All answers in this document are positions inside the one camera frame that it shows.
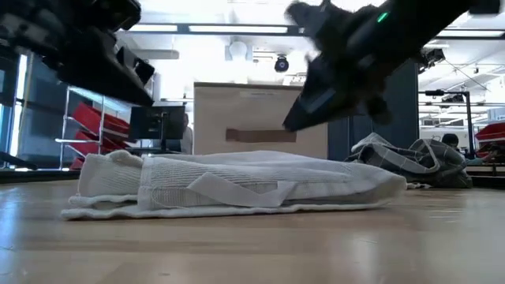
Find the fluorescent light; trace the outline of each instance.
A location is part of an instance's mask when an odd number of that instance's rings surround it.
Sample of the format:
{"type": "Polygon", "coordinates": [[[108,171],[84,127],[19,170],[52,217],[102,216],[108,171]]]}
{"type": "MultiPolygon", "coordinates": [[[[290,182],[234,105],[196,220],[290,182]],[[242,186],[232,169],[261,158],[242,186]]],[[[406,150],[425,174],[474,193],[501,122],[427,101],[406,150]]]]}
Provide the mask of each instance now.
{"type": "Polygon", "coordinates": [[[449,47],[451,46],[444,43],[428,43],[425,45],[425,48],[449,48],[449,47]]]}
{"type": "Polygon", "coordinates": [[[287,33],[287,27],[262,26],[189,26],[191,32],[243,32],[243,33],[287,33]]]}
{"type": "Polygon", "coordinates": [[[177,26],[173,24],[136,24],[129,32],[176,32],[177,26]]]}
{"type": "Polygon", "coordinates": [[[438,36],[449,36],[449,37],[499,37],[502,36],[504,32],[502,31],[470,31],[470,30],[445,30],[441,31],[438,36]]]}

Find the security camera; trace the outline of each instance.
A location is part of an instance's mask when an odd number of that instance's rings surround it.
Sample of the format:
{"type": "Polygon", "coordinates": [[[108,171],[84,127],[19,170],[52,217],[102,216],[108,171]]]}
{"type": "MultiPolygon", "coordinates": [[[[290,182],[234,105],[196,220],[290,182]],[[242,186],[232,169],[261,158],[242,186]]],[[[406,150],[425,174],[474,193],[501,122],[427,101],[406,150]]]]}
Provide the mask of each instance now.
{"type": "Polygon", "coordinates": [[[417,74],[422,74],[426,70],[435,66],[435,64],[440,63],[445,60],[445,55],[441,48],[435,49],[423,49],[421,51],[421,56],[419,57],[419,70],[417,74]]]}
{"type": "Polygon", "coordinates": [[[286,72],[290,68],[290,63],[287,61],[286,56],[279,55],[274,68],[278,73],[286,72]]]}

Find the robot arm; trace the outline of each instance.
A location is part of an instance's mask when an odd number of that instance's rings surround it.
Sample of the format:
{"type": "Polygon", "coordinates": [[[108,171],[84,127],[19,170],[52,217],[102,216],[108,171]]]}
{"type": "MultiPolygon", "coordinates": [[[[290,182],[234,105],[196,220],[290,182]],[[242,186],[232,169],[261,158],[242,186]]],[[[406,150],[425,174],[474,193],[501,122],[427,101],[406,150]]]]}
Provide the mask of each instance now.
{"type": "Polygon", "coordinates": [[[320,55],[309,62],[303,91],[284,121],[297,131],[356,113],[364,102],[368,115],[380,124],[391,113],[380,94],[385,80],[409,58],[419,58],[423,46],[470,10],[498,13],[499,0],[388,0],[351,13],[333,6],[303,2],[287,14],[315,43],[320,55]]]}
{"type": "Polygon", "coordinates": [[[41,56],[60,80],[141,106],[154,68],[114,35],[140,20],[136,0],[3,0],[0,37],[41,56]]]}
{"type": "MultiPolygon", "coordinates": [[[[290,131],[353,115],[364,102],[372,120],[391,114],[380,94],[386,78],[462,13],[498,13],[499,0],[388,0],[351,13],[325,1],[292,4],[287,14],[320,49],[288,113],[290,131]]],[[[114,33],[140,20],[137,0],[3,0],[0,37],[43,57],[58,78],[77,87],[151,106],[144,86],[154,68],[114,33]]]]}

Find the desk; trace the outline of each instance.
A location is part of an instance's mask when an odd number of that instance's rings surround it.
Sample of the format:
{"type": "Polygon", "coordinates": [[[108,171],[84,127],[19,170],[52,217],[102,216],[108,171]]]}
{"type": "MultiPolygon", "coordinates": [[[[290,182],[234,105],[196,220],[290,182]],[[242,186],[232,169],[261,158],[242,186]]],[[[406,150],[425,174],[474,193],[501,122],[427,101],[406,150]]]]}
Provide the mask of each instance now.
{"type": "Polygon", "coordinates": [[[0,186],[0,283],[503,283],[505,194],[374,211],[64,222],[75,181],[0,186]]]}

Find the white fabric strap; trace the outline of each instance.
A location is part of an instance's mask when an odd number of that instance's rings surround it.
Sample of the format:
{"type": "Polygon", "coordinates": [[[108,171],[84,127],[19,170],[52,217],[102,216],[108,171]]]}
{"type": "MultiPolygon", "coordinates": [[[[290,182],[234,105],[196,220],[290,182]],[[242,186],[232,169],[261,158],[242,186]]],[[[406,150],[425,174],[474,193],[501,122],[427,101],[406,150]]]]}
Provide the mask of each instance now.
{"type": "Polygon", "coordinates": [[[293,181],[278,181],[277,189],[258,194],[214,174],[205,173],[192,182],[187,189],[232,206],[280,207],[296,184],[293,181]]]}

